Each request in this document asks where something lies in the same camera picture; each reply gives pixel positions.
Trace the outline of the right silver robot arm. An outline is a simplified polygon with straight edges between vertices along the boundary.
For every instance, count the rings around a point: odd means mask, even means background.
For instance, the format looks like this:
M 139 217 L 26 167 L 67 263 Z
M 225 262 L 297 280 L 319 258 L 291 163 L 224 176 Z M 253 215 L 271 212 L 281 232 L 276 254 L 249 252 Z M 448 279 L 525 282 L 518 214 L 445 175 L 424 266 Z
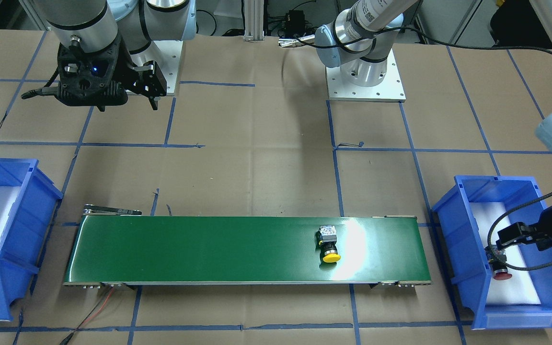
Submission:
M 53 97 L 70 107 L 105 111 L 144 96 L 156 111 L 169 85 L 173 57 L 160 44 L 196 35 L 194 0 L 37 0 L 35 8 L 59 39 L 57 67 L 23 100 Z

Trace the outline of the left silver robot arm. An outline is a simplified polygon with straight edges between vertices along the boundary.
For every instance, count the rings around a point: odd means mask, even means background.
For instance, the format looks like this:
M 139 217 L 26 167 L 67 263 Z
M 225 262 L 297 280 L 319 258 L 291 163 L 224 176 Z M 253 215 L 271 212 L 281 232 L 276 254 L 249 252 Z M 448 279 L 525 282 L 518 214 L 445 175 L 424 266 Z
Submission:
M 313 47 L 320 61 L 328 68 L 342 67 L 357 60 L 380 63 L 393 44 L 386 35 L 401 29 L 401 25 L 393 21 L 411 5 L 411 0 L 355 2 L 350 9 L 339 13 L 333 22 L 316 30 Z M 552 0 L 533 0 L 531 6 L 552 41 Z M 552 114 L 539 124 L 535 135 L 552 151 Z M 552 248 L 552 206 L 541 213 L 537 223 L 526 225 L 517 222 L 500 230 L 497 241 L 491 241 L 499 221 L 528 206 L 530 202 L 508 210 L 491 225 L 488 233 L 489 251 L 498 261 L 504 262 L 497 250 L 513 245 L 535 244 L 541 251 Z

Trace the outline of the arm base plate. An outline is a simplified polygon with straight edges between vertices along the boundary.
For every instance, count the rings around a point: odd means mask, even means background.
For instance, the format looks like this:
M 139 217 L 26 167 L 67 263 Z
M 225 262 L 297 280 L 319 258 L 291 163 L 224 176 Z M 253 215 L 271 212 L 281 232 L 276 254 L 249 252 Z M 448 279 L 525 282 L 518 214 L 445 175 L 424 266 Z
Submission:
M 153 41 L 141 52 L 131 53 L 131 58 L 138 66 L 155 60 L 166 79 L 167 96 L 177 96 L 183 50 L 183 41 Z
M 404 102 L 407 100 L 393 49 L 384 61 L 356 59 L 326 68 L 329 100 Z

